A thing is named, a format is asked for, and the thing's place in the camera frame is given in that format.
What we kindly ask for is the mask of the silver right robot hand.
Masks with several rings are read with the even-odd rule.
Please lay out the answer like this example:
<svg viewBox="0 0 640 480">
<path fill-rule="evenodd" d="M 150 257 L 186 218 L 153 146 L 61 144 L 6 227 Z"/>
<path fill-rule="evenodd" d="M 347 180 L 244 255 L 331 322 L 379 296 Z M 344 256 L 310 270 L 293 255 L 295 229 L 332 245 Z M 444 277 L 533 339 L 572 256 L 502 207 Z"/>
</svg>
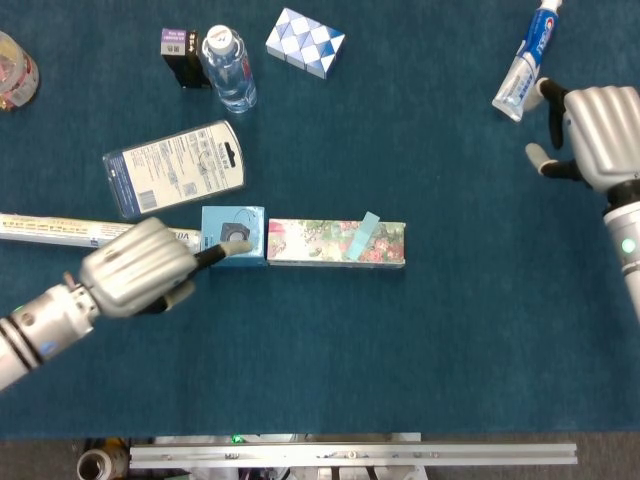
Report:
<svg viewBox="0 0 640 480">
<path fill-rule="evenodd" d="M 606 194 L 639 179 L 639 93 L 632 86 L 589 87 L 568 90 L 548 77 L 535 84 L 529 110 L 541 101 L 549 104 L 549 133 L 556 149 L 569 139 L 574 160 L 551 158 L 536 143 L 526 155 L 547 178 L 582 181 Z"/>
</svg>

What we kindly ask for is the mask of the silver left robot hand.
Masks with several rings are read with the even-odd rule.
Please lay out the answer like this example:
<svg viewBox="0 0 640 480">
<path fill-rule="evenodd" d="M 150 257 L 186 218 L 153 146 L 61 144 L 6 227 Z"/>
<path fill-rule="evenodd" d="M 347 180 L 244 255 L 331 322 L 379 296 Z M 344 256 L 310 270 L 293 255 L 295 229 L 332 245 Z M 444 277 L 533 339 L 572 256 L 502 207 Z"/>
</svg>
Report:
<svg viewBox="0 0 640 480">
<path fill-rule="evenodd" d="M 161 313 L 188 295 L 198 272 L 252 248 L 248 240 L 227 241 L 193 254 L 152 217 L 84 258 L 74 300 L 91 317 Z"/>
</svg>

